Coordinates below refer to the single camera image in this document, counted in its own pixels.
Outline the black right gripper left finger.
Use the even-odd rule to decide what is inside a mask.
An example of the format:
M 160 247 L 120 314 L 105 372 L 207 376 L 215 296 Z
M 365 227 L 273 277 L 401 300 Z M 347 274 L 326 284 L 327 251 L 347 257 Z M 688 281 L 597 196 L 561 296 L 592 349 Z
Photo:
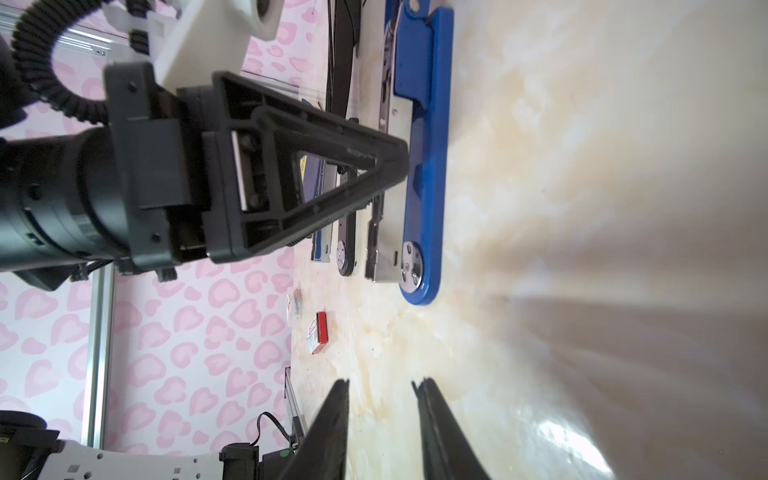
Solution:
M 349 381 L 334 382 L 308 433 L 279 479 L 344 480 L 349 422 Z

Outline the red white staple box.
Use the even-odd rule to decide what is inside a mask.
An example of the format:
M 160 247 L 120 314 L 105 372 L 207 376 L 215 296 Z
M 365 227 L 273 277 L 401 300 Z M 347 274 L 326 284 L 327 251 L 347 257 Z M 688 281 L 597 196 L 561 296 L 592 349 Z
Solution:
M 329 342 L 329 330 L 327 314 L 324 311 L 317 312 L 314 320 L 308 327 L 307 345 L 312 355 L 320 353 Z

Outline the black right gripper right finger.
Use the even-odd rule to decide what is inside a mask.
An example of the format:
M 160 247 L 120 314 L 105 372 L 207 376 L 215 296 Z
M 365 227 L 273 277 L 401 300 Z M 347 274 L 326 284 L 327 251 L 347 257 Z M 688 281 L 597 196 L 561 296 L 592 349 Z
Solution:
M 447 401 L 432 378 L 412 383 L 417 398 L 425 479 L 485 479 L 489 476 L 474 454 Z

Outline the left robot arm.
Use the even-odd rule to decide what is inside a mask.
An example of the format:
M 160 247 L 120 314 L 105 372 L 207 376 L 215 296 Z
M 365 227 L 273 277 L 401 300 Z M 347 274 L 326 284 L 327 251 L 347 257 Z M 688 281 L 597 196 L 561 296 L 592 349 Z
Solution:
M 236 74 L 168 92 L 150 64 L 106 98 L 56 96 L 94 128 L 1 148 L 1 267 L 45 289 L 96 262 L 162 280 L 295 244 L 407 175 L 405 141 Z

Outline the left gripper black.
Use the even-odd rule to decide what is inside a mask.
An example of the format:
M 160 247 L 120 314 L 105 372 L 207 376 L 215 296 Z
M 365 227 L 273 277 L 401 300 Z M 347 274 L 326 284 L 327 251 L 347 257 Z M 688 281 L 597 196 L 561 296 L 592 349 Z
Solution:
M 126 220 L 121 273 L 292 246 L 408 173 L 405 141 L 233 72 L 178 91 L 164 89 L 148 62 L 109 66 L 103 79 Z M 313 197 L 301 171 L 311 157 L 357 176 Z

